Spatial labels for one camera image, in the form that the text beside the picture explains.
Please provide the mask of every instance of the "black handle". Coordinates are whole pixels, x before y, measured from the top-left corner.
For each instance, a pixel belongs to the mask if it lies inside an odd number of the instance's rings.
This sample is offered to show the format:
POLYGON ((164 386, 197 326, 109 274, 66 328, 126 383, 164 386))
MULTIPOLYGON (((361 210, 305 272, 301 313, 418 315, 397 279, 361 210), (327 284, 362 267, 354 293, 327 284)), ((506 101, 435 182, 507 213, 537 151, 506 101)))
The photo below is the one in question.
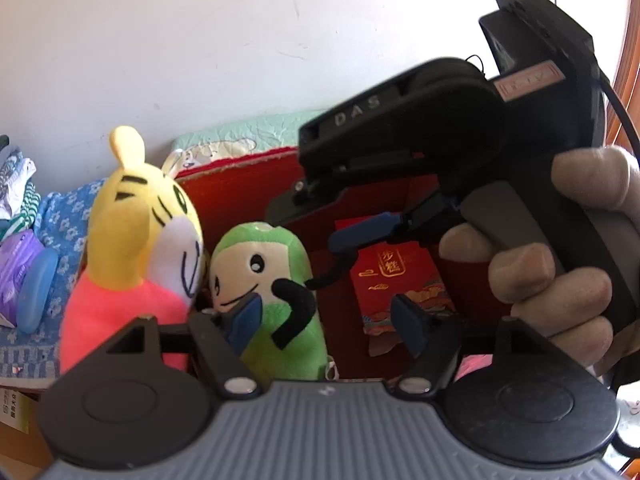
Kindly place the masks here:
POLYGON ((589 211, 561 195, 551 182, 552 155, 520 162, 471 192, 462 216, 503 248, 541 242, 551 248, 556 274, 597 267, 611 278, 604 316, 614 333, 637 319, 640 236, 625 216, 589 211))

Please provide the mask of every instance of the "folded clothes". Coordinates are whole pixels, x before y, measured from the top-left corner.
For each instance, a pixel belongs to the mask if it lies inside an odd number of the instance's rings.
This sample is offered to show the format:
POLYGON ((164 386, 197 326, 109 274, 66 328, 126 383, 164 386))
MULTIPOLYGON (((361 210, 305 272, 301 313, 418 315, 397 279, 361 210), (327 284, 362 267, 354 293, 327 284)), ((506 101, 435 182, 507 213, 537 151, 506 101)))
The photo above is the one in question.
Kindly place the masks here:
MULTIPOLYGON (((0 152, 0 160, 10 148, 11 145, 0 152)), ((20 212, 27 181, 35 172, 33 161, 14 146, 0 168, 0 219, 9 220, 20 212)))
POLYGON ((36 192, 33 182, 31 180, 27 181, 20 212, 10 220, 0 220, 0 242, 4 242, 12 234, 29 229, 33 225, 38 213, 40 200, 41 197, 36 192))

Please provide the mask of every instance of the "white label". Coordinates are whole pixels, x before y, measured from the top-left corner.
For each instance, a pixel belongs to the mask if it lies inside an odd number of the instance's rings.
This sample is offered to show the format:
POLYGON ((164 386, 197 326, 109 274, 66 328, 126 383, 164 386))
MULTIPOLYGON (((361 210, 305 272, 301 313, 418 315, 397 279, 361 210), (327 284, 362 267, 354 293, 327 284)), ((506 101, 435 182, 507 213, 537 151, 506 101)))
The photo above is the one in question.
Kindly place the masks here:
POLYGON ((0 388, 0 422, 29 433, 29 399, 20 392, 0 388))
POLYGON ((15 328, 7 318, 5 318, 2 314, 0 314, 0 326, 5 326, 7 328, 15 328))
POLYGON ((564 74, 549 59, 502 79, 497 79, 494 81, 494 85, 502 99, 508 102, 564 79, 564 74))

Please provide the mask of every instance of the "purple package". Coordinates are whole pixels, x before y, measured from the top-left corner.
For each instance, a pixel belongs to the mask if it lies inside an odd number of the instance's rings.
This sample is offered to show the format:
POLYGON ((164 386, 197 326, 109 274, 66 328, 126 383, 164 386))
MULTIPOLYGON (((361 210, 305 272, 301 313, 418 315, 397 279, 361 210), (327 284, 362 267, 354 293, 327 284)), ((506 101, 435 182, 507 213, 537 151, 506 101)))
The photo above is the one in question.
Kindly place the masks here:
POLYGON ((43 250, 30 229, 0 245, 0 326, 15 328, 18 293, 33 259, 43 250))

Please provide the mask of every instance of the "metal screw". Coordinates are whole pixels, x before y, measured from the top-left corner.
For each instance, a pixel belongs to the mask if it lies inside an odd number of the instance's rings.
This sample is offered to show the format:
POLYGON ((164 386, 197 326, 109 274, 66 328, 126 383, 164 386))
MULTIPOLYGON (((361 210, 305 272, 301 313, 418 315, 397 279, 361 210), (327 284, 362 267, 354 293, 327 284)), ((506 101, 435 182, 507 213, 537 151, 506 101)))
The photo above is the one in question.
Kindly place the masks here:
POLYGON ((424 377, 406 377, 400 381, 398 387, 406 394, 420 395, 431 390, 431 382, 424 377))
POLYGON ((225 381, 225 390, 230 394, 248 395, 252 394, 258 384, 249 377, 232 377, 225 381))

